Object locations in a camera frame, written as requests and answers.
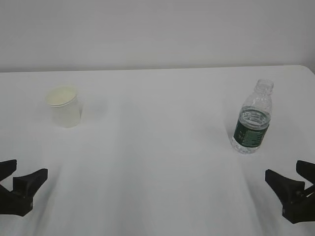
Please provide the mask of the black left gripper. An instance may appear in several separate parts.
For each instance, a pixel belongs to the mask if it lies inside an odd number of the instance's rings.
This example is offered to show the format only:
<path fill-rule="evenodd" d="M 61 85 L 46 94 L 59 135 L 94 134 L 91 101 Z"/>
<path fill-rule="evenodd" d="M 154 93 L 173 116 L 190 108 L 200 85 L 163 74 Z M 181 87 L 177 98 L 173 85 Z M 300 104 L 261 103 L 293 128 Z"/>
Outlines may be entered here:
<path fill-rule="evenodd" d="M 17 169 L 17 160 L 0 162 L 0 181 Z M 13 190 L 0 186 L 0 214 L 25 216 L 33 209 L 33 197 L 48 178 L 48 169 L 13 178 Z"/>

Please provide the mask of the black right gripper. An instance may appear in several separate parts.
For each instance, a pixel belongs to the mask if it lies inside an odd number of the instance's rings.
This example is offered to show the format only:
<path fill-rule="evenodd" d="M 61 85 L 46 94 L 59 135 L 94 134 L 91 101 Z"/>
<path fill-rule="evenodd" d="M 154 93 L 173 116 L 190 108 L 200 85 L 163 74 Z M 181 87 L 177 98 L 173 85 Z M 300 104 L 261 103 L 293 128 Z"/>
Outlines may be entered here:
<path fill-rule="evenodd" d="M 296 172 L 315 184 L 314 163 L 298 160 Z M 315 221 L 314 188 L 304 190 L 304 182 L 286 178 L 270 169 L 265 171 L 265 181 L 282 203 L 282 216 L 285 219 L 292 224 Z"/>

